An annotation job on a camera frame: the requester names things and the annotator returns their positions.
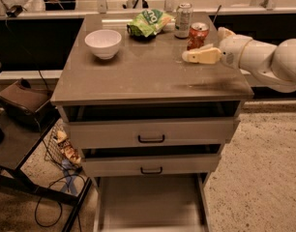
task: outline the soda can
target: soda can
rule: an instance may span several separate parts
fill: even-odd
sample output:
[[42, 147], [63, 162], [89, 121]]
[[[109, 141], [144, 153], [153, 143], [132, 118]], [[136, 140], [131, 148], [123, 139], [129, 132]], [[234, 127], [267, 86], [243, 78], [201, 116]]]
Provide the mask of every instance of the soda can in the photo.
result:
[[209, 34], [209, 26], [204, 22], [195, 22], [189, 30], [187, 50], [204, 46], [204, 41]]
[[193, 7], [190, 3], [180, 4], [176, 11], [174, 35], [177, 38], [185, 39], [189, 35], [192, 20]]

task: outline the red can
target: red can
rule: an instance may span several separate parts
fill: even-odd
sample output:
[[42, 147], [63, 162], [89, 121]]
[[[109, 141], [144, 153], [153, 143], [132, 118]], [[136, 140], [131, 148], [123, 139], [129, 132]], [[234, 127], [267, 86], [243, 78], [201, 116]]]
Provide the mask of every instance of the red can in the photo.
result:
[[188, 36], [187, 50], [204, 46], [204, 41], [209, 34], [209, 26], [204, 22], [195, 22], [191, 25]]

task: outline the green chip bag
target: green chip bag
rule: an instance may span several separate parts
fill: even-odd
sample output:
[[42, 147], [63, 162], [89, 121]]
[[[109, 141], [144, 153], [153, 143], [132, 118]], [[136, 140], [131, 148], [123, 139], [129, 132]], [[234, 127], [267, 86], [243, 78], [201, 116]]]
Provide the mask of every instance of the green chip bag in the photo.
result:
[[145, 10], [128, 23], [129, 33], [137, 37], [155, 36], [172, 18], [172, 15], [158, 10]]

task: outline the desk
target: desk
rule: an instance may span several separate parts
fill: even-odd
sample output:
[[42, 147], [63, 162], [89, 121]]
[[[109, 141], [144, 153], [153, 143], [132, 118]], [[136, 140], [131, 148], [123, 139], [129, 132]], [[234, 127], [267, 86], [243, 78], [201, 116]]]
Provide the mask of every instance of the desk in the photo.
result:
[[[51, 99], [99, 191], [95, 231], [209, 231], [203, 186], [252, 90], [239, 70], [185, 63], [181, 54], [187, 41], [173, 31], [146, 42], [131, 38], [126, 23], [133, 17], [87, 15]], [[192, 19], [207, 18], [194, 14]], [[122, 47], [108, 61], [92, 55], [84, 43], [100, 28], [122, 34]], [[216, 41], [211, 24], [207, 43]], [[196, 185], [189, 178], [193, 174]], [[197, 190], [197, 198], [190, 189]], [[119, 199], [119, 193], [125, 194]], [[150, 197], [165, 201], [162, 214], [158, 202], [147, 202]], [[201, 222], [194, 216], [197, 207]], [[129, 214], [142, 216], [125, 217]]]
[[72, 196], [36, 185], [20, 170], [59, 118], [57, 112], [50, 115], [50, 119], [46, 119], [43, 123], [41, 133], [19, 125], [5, 112], [0, 115], [0, 128], [5, 133], [4, 140], [0, 144], [0, 169], [6, 170], [13, 177], [0, 175], [0, 185], [73, 206], [63, 230], [70, 231], [91, 186], [91, 181], [87, 180], [79, 196]]

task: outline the black handle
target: black handle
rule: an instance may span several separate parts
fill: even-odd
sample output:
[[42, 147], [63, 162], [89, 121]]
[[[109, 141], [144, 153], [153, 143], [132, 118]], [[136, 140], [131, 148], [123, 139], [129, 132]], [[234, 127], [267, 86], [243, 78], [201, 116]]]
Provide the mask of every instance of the black handle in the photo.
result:
[[163, 168], [160, 167], [160, 170], [157, 169], [156, 171], [152, 171], [152, 170], [145, 170], [142, 167], [140, 167], [140, 172], [141, 174], [162, 174]]
[[165, 141], [165, 135], [162, 135], [162, 138], [158, 139], [142, 139], [140, 135], [138, 136], [138, 142], [140, 143], [163, 143]]

